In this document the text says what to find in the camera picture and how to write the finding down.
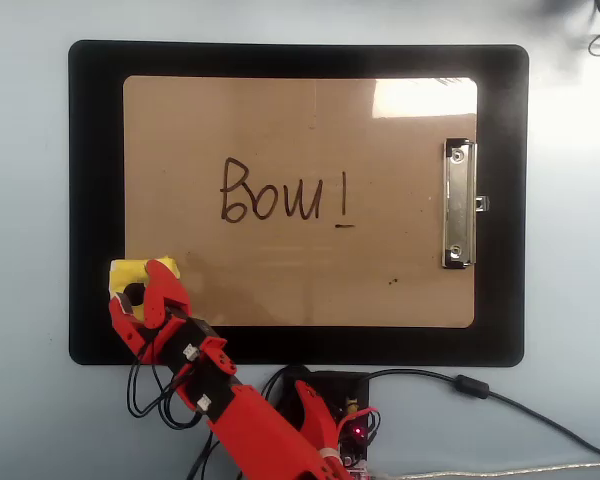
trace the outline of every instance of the robotic arm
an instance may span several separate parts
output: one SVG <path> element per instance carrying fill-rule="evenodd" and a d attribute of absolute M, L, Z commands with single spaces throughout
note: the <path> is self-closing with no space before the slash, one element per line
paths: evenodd
<path fill-rule="evenodd" d="M 192 318 L 189 296 L 158 260 L 146 263 L 144 322 L 129 297 L 109 302 L 113 327 L 142 363 L 164 364 L 184 403 L 208 418 L 209 428 L 250 480 L 351 480 L 338 454 L 339 430 L 324 400 L 305 382 L 295 384 L 305 410 L 300 431 L 252 386 L 235 377 L 226 340 Z"/>

